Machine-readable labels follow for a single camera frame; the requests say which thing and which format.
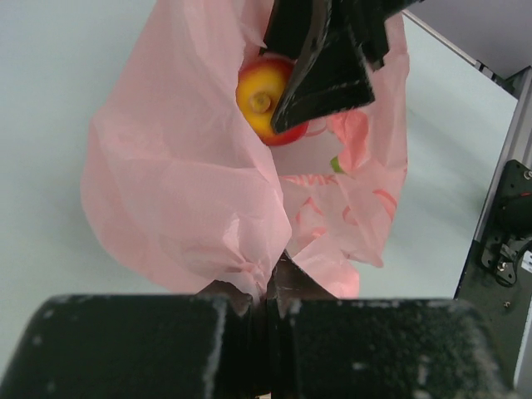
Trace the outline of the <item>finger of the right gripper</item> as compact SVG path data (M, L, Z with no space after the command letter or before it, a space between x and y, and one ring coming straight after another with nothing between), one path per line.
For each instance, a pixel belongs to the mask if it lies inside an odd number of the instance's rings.
M319 1L274 1L262 53L306 58L315 49L319 33Z
M306 121L366 105L374 100L364 57L339 32L334 1L320 2L320 33L306 58L284 58L293 71L273 113L278 134Z

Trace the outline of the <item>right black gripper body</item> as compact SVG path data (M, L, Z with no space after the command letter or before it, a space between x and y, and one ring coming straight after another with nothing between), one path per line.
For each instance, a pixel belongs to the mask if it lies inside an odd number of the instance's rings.
M373 71L384 67L389 52L385 22L423 0L339 0L333 4L339 16L339 32L362 54Z

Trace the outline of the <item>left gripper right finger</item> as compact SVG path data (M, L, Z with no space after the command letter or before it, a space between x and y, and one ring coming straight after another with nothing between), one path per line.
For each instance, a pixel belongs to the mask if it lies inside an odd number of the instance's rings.
M336 298L282 255L266 305L274 398L517 397L467 302Z

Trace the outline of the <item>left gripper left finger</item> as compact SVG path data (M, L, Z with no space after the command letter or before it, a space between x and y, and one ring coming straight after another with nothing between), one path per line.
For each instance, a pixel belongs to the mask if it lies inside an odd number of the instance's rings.
M197 294L63 294L30 318L4 398L255 398L270 391L252 299L229 283Z

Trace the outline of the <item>fake red yellow peach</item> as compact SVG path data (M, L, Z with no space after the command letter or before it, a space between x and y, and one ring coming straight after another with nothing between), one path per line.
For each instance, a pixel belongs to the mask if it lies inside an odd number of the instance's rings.
M292 71L293 64L288 60L258 57L239 73L236 103L244 119L267 146L288 145L307 132L307 122L278 134L271 125Z

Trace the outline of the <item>pink plastic bag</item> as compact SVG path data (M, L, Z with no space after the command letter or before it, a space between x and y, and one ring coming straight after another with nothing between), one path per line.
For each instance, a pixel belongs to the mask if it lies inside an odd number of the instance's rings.
M105 250L169 290L215 280L264 295L282 253L356 297L355 263L382 265L407 171L404 22L370 75L376 100L267 147L235 102L269 1L159 1L92 117L81 202Z

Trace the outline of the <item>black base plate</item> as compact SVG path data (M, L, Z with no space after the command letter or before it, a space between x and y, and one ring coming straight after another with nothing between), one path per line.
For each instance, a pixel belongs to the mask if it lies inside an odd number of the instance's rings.
M487 321L505 377L516 386L531 328L531 169L517 160L502 170L455 298L471 303Z

